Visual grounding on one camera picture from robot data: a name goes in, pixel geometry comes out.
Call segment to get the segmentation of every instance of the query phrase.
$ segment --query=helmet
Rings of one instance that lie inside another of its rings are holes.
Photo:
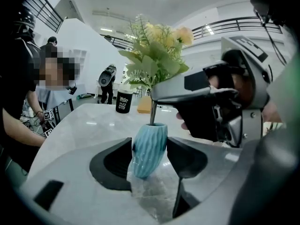
[[[14,23],[25,24],[31,29],[34,29],[36,25],[36,18],[29,8],[22,5],[19,12],[14,17]]]

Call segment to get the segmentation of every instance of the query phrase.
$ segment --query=blue vase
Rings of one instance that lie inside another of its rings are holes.
[[[165,153],[167,137],[166,124],[146,124],[140,128],[132,150],[132,168],[136,177],[146,178],[158,167]]]

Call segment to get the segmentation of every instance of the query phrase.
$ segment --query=finger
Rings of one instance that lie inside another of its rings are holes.
[[[176,114],[177,119],[183,120],[183,118],[180,116],[179,112]]]
[[[185,122],[182,123],[181,128],[184,129],[184,130],[188,130],[188,127],[186,126]]]

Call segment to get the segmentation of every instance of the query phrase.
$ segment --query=floor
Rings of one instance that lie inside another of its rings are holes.
[[[131,105],[132,106],[137,106],[141,97],[136,96],[133,94]],[[85,104],[85,103],[97,103],[98,99],[94,99],[94,97],[87,97],[87,98],[82,98],[82,99],[76,99],[73,98],[73,107],[74,109],[78,108],[80,105]],[[116,98],[113,99],[112,104],[116,104]],[[69,102],[67,104],[61,104],[58,107],[59,113],[60,113],[60,119],[64,119],[70,112],[70,105]],[[17,188],[22,185],[26,181],[27,178],[27,173],[14,161],[11,160],[10,157],[6,159],[5,162],[5,173],[10,180],[11,184],[13,187]]]

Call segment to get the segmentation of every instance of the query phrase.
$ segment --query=railing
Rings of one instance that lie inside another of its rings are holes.
[[[266,25],[269,32],[282,34],[279,26],[272,22]],[[193,29],[195,40],[213,36],[214,34],[221,34],[233,31],[264,31],[261,22],[257,17],[238,17],[232,19],[221,20],[217,22],[208,23],[199,28]]]
[[[56,33],[58,32],[63,19],[51,6],[48,0],[25,0],[23,5],[28,7],[36,18],[41,20]]]
[[[103,34],[100,35],[103,36],[107,41],[109,41],[112,45],[114,45],[119,50],[131,51],[133,48],[133,43],[130,41],[117,38],[117,37],[111,37],[108,35],[103,35]]]

